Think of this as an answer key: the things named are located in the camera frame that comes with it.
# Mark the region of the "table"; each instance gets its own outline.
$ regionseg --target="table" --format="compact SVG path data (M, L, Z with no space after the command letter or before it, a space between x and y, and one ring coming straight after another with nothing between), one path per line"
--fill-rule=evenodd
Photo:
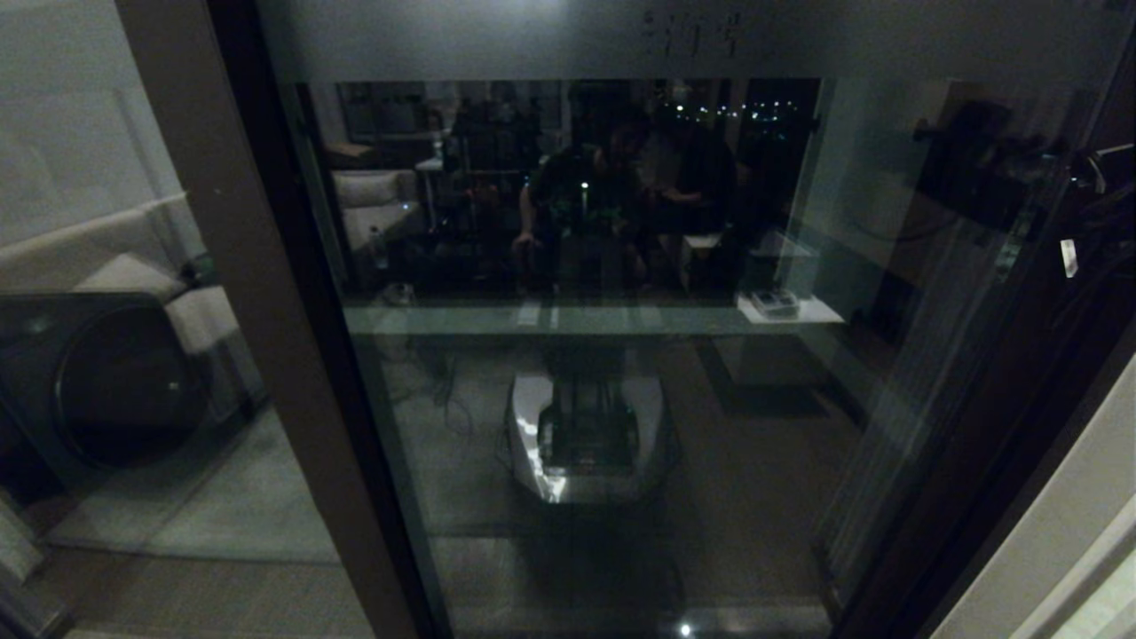
M741 297L733 306L635 301L580 306L536 299L411 307L373 304L345 307L343 315L354 335L744 337L844 322L818 298L801 300L801 313L795 318L770 320Z

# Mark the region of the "speaker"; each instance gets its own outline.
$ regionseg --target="speaker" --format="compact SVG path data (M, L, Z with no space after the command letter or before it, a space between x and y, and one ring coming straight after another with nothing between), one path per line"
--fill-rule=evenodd
M0 424L15 424L64 486L169 455L206 408L156 298L0 296Z

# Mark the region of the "glass panel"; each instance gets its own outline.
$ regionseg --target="glass panel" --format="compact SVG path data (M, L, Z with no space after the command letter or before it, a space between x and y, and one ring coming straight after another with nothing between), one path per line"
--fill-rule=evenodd
M0 614L368 636L114 2L0 42Z
M1006 330L1130 25L260 5L459 637L827 636Z

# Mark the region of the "dark shirt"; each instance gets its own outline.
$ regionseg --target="dark shirt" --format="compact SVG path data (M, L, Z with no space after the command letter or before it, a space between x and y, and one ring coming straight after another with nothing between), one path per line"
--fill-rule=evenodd
M715 207L729 204L737 182L734 153L710 131L695 127L683 150L675 189L679 193L702 193L702 201Z
M561 151L549 158L529 181L528 199L540 219L561 235L610 235L616 222L634 222L638 217L640 188L635 172L596 172L596 150L584 144L578 152ZM583 184L587 184L586 209Z

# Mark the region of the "bottle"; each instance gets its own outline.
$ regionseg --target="bottle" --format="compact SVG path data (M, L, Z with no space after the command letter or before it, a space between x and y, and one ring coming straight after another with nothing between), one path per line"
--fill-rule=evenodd
M370 227L370 259L377 271L386 271L391 259L386 254L386 236L378 226Z

